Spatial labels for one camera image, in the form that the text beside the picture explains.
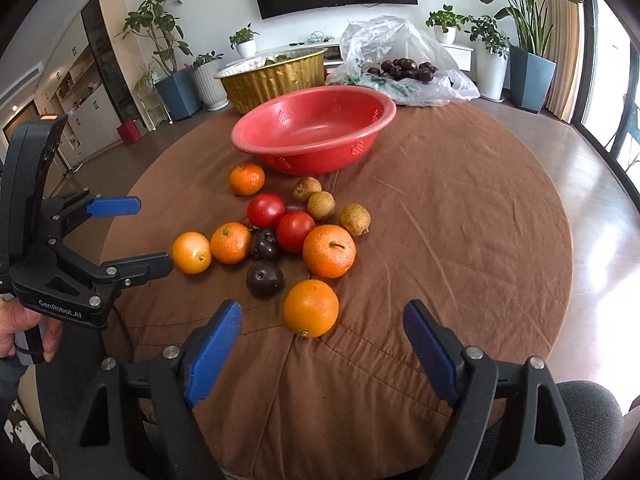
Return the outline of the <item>left hand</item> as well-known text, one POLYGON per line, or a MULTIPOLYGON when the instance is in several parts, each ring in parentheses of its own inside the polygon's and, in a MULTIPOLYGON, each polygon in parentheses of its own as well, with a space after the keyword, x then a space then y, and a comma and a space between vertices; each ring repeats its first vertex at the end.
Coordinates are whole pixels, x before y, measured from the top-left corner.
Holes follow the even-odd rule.
POLYGON ((62 338, 63 325, 54 318, 45 318, 40 313, 24 308, 17 299, 0 300, 0 358, 15 356, 15 335, 46 322, 42 336, 43 359, 51 362, 62 338))

